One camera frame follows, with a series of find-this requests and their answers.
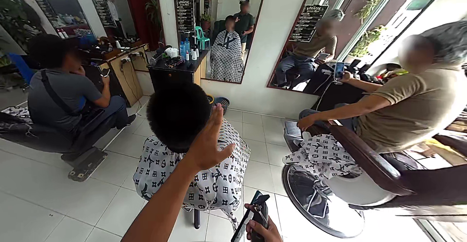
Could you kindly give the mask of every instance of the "gray shirt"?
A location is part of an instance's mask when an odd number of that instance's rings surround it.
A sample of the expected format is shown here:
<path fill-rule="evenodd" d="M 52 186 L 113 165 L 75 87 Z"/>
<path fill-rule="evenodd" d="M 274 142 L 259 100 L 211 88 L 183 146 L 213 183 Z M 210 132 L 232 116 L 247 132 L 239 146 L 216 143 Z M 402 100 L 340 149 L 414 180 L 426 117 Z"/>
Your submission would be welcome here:
<path fill-rule="evenodd" d="M 66 73 L 60 69 L 47 69 L 46 72 L 52 89 L 73 112 L 80 111 L 86 100 L 96 101 L 102 97 L 96 86 L 85 76 Z M 27 96 L 31 119 L 34 123 L 73 131 L 81 120 L 81 115 L 70 116 L 62 110 L 45 90 L 41 78 L 41 72 L 36 72 L 31 78 L 31 90 Z"/>

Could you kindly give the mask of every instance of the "beige shirt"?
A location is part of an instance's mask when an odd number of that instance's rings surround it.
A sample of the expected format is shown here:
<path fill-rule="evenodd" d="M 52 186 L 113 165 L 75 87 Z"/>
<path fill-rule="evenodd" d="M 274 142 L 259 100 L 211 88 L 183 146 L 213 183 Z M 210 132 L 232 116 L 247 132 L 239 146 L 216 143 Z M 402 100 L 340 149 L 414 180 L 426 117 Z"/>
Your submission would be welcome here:
<path fill-rule="evenodd" d="M 336 50 L 337 37 L 319 36 L 315 33 L 310 42 L 295 42 L 293 54 L 297 56 L 307 56 L 315 58 L 318 53 L 326 48 L 328 53 Z"/>
<path fill-rule="evenodd" d="M 391 106 L 359 116 L 357 134 L 377 153 L 405 150 L 446 128 L 467 105 L 460 66 L 433 64 L 390 79 L 372 93 Z"/>

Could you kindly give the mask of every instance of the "price list sign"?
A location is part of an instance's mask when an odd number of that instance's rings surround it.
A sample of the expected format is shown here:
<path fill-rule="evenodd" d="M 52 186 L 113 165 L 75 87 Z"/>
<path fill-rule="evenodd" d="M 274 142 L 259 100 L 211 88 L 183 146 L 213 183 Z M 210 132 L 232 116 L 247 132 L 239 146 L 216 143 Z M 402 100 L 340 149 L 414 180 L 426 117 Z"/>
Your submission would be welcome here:
<path fill-rule="evenodd" d="M 322 19 L 328 6 L 305 5 L 295 24 L 291 42 L 310 42 L 316 31 L 316 23 Z"/>
<path fill-rule="evenodd" d="M 195 0 L 175 0 L 180 32 L 195 31 Z"/>

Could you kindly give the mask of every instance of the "barber cape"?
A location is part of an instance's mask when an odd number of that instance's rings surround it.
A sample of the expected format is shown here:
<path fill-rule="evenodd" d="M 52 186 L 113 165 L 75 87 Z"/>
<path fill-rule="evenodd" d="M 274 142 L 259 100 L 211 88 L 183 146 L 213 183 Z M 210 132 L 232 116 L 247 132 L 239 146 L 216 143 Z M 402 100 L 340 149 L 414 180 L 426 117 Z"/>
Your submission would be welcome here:
<path fill-rule="evenodd" d="M 224 119 L 217 140 L 218 150 L 223 150 L 231 143 L 235 144 L 235 149 L 229 158 L 195 175 L 185 194 L 183 207 L 201 211 L 221 209 L 234 225 L 238 223 L 234 211 L 242 206 L 243 175 L 250 148 L 237 130 Z M 148 137 L 133 175 L 137 193 L 150 200 L 184 156 L 170 151 L 155 135 Z"/>
<path fill-rule="evenodd" d="M 361 175 L 361 168 L 334 136 L 303 133 L 304 142 L 300 150 L 283 158 L 285 164 L 296 163 L 320 180 L 335 176 Z"/>
<path fill-rule="evenodd" d="M 235 31 L 222 31 L 211 48 L 211 78 L 240 82 L 243 74 L 242 44 Z"/>

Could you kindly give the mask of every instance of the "black hair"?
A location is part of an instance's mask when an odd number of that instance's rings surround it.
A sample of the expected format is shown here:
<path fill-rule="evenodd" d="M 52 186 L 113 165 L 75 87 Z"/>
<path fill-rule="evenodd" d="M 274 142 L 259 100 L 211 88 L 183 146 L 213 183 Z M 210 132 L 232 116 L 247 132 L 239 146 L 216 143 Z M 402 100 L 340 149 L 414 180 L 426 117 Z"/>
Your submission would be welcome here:
<path fill-rule="evenodd" d="M 41 68 L 61 68 L 63 60 L 68 53 L 73 53 L 74 48 L 52 34 L 41 34 L 33 37 L 28 45 L 29 55 Z"/>
<path fill-rule="evenodd" d="M 159 140 L 174 152 L 184 153 L 211 115 L 202 88 L 193 83 L 169 83 L 149 100 L 146 115 Z"/>
<path fill-rule="evenodd" d="M 235 21 L 235 18 L 233 15 L 228 15 L 226 18 L 225 18 L 225 21 L 227 22 L 228 20 L 233 20 Z"/>

